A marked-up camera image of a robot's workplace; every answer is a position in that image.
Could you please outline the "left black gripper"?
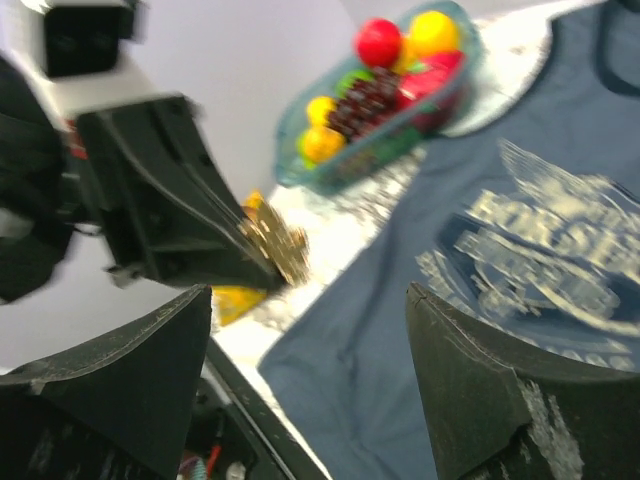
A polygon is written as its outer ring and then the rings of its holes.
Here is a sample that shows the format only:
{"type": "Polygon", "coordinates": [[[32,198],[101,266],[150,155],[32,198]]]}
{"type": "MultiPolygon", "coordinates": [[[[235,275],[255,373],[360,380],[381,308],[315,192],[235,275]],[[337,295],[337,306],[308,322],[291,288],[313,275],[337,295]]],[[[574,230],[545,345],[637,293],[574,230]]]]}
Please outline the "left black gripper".
{"type": "Polygon", "coordinates": [[[276,290],[284,280],[241,230],[247,217],[220,176],[182,95],[82,113],[86,208],[62,211],[67,150],[22,73],[1,59],[1,208],[24,233],[1,239],[1,301],[44,286],[74,233],[104,235],[114,283],[137,278],[276,290]],[[95,233],[80,224],[95,224],[95,233]]]}

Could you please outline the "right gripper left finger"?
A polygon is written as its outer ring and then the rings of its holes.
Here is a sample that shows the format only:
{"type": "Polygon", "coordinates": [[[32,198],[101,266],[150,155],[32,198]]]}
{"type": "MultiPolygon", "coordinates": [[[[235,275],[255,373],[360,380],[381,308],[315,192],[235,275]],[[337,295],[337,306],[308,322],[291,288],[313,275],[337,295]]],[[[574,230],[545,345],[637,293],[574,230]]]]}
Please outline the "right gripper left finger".
{"type": "Polygon", "coordinates": [[[173,479],[211,326],[194,287],[1,377],[4,479],[173,479]]]}

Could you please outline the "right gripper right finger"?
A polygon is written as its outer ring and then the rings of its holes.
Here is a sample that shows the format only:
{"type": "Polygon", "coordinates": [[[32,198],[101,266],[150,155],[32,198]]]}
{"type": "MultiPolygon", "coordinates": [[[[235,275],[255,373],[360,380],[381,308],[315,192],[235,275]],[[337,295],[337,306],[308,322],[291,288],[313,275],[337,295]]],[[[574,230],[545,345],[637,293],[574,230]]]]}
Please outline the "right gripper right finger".
{"type": "Polygon", "coordinates": [[[411,353],[441,479],[635,479],[639,377],[539,349],[419,284],[411,353]]]}

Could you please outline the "gold brooch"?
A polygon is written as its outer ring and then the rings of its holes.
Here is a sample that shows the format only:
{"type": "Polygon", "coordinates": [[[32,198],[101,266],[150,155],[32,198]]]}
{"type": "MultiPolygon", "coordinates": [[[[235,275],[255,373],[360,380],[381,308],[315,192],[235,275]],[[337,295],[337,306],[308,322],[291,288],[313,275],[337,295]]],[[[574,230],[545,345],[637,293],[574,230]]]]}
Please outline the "gold brooch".
{"type": "Polygon", "coordinates": [[[259,194],[244,206],[248,219],[240,226],[245,237],[270,260],[284,280],[297,286],[308,277],[308,240],[300,227],[288,226],[280,214],[259,194]]]}

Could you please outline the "blue printed tank top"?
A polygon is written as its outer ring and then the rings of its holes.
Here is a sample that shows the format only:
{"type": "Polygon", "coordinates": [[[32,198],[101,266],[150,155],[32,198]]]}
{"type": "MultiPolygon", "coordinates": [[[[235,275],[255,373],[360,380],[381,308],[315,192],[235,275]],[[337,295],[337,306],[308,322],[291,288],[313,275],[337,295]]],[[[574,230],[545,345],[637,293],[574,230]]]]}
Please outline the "blue printed tank top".
{"type": "Polygon", "coordinates": [[[412,284],[539,349],[639,377],[639,12],[605,1],[550,33],[524,95],[428,144],[377,238],[261,362],[335,479],[441,479],[412,284]]]}

